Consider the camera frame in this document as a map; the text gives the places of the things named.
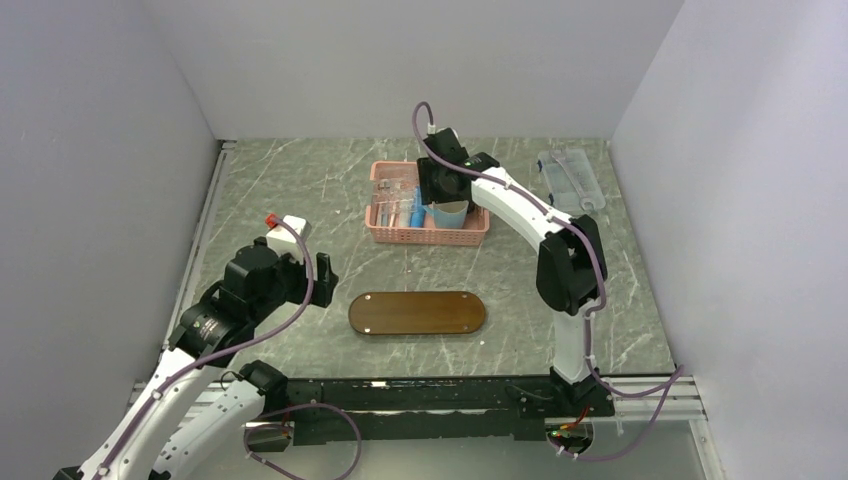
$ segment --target brown wooden tray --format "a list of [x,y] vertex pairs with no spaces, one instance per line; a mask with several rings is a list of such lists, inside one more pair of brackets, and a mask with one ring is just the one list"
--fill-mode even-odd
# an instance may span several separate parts
[[368,292],[351,302],[348,319],[365,335],[471,333],[486,307],[470,292]]

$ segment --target red cap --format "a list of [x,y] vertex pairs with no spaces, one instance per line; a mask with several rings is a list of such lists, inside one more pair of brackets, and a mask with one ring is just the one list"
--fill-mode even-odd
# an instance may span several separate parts
[[276,227],[277,226],[277,214],[276,213],[268,214],[268,216],[265,217],[265,225],[268,225],[268,228],[271,228],[271,229]]

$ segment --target white wall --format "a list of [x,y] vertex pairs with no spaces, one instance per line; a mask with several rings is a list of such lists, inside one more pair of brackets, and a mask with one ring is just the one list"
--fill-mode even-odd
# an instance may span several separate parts
[[848,6],[686,2],[613,136],[732,479],[848,478]]
[[146,0],[218,138],[612,135],[682,0]]
[[0,464],[36,480],[153,369],[216,143],[140,1],[0,11]]

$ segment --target marble tabletop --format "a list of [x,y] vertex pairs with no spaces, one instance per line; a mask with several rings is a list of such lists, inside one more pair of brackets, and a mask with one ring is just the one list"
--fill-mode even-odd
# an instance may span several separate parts
[[[671,354],[602,139],[461,138],[469,152],[498,159],[542,198],[535,159],[551,147],[586,150],[607,205],[593,214],[604,245],[609,304],[596,318],[594,348],[603,373],[668,373]],[[414,161],[414,139],[267,139],[237,143],[203,258],[196,296],[223,275],[236,250],[263,235],[266,215],[312,224],[310,253],[328,253],[339,284],[327,309],[308,308],[288,330],[238,354],[291,377],[544,374],[553,359],[551,311],[535,289],[533,248],[492,216],[477,247],[375,243],[364,224],[378,160]],[[348,323],[350,303],[368,291],[468,290],[487,309],[467,335],[366,336]],[[284,305],[259,328],[285,321]]]

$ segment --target pink basket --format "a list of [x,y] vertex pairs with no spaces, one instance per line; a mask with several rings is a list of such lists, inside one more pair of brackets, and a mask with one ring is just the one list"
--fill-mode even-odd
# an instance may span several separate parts
[[[371,181],[376,184],[389,178],[405,178],[413,186],[418,185],[418,167],[415,162],[374,162]],[[423,228],[381,227],[377,225],[377,208],[372,204],[365,207],[365,226],[371,230],[374,241],[379,243],[477,246],[489,230],[489,211],[475,208],[465,218],[462,229],[436,228],[431,215],[425,217]]]

